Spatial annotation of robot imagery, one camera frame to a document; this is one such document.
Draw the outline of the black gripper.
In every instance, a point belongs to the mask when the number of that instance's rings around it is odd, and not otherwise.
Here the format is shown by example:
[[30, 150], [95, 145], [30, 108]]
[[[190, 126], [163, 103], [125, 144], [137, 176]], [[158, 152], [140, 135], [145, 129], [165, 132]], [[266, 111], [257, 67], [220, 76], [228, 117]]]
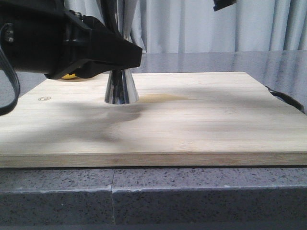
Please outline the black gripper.
[[62, 0], [0, 2], [0, 67], [10, 79], [16, 71], [66, 74], [88, 79], [117, 69], [138, 67], [142, 49], [123, 38], [123, 0], [101, 0], [104, 23], [68, 10]]
[[223, 8], [236, 4], [237, 0], [213, 0], [213, 2], [214, 2], [213, 9], [216, 12]]

